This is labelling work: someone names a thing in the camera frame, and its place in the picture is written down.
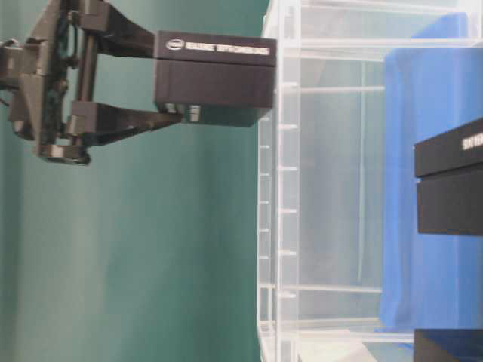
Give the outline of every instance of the box lid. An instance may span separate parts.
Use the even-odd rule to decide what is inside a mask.
[[[158,32],[155,58],[209,63],[276,66],[275,39]]]
[[[416,144],[416,177],[483,163],[483,119]]]

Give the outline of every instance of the teal backdrop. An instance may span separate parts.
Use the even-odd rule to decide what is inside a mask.
[[[1,0],[25,40],[47,0]],[[259,35],[267,0],[116,0],[151,31]],[[102,57],[96,100],[154,109],[153,63]],[[256,128],[177,125],[47,164],[0,123],[0,360],[260,360]]]

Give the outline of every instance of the black box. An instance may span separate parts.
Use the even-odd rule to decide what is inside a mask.
[[[483,361],[483,330],[416,330],[414,362]]]
[[[239,124],[273,107],[276,40],[158,32],[155,103],[188,122]]]
[[[415,147],[418,228],[483,235],[483,119]]]

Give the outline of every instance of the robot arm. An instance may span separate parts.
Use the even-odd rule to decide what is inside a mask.
[[[70,27],[75,30],[74,54],[68,54]],[[83,32],[80,52],[79,30]],[[3,103],[10,108],[8,118],[15,134],[25,140],[34,141],[34,153],[46,161],[87,165],[91,161],[88,155],[88,148],[91,146],[103,146],[139,133],[180,123],[185,116],[183,112],[178,112],[182,108],[179,104],[158,104],[160,112],[146,112],[93,101],[98,54],[154,58],[155,44],[154,34],[132,23],[103,0],[50,0],[25,44],[16,41],[0,44],[0,90],[10,91],[13,95],[9,104],[5,101]],[[270,44],[270,55],[275,58],[275,42]],[[220,48],[223,50],[221,57],[226,56],[227,49]],[[246,53],[248,47],[230,49]],[[168,47],[168,51],[176,53],[175,58],[182,53],[176,50],[179,49],[172,50]],[[183,51],[190,54],[202,53],[199,49]],[[253,62],[253,57],[263,55],[266,54],[242,56]],[[77,68],[77,90],[72,103],[72,114],[64,122],[63,101],[69,88],[67,75],[69,69]],[[270,92],[270,104],[264,104],[263,107],[253,104],[253,107],[271,106],[274,69],[274,66],[270,68],[269,81],[265,82],[265,89],[262,90],[264,93]],[[249,72],[254,74],[254,78],[260,77],[256,72]],[[186,78],[186,72],[183,72],[183,77]],[[250,87],[254,87],[253,82],[248,85],[248,89]],[[194,98],[189,102],[200,104]],[[239,105],[251,106],[245,101]],[[58,144],[61,139],[68,140],[68,144],[65,141],[63,145]]]

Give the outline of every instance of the transparent plastic bin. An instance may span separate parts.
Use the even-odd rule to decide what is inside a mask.
[[[259,121],[257,326],[264,361],[410,361],[380,320],[385,57],[481,47],[480,0],[272,0],[276,107]],[[465,36],[415,38],[447,14]]]

